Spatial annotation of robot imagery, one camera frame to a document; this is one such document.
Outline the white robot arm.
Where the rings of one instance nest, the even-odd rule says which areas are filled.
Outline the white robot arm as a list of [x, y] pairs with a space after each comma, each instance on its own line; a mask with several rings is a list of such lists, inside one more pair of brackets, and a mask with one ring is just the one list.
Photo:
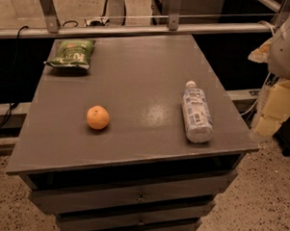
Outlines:
[[290, 80], [290, 16], [272, 38], [268, 68], [276, 77]]

